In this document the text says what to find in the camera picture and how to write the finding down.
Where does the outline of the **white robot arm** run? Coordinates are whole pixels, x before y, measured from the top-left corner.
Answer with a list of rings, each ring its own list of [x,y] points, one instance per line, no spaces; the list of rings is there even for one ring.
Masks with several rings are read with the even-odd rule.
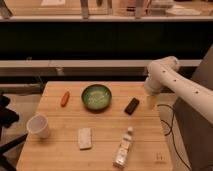
[[[145,91],[154,96],[168,87],[213,124],[213,91],[181,76],[179,67],[179,61],[174,56],[150,62],[148,77],[144,82]]]

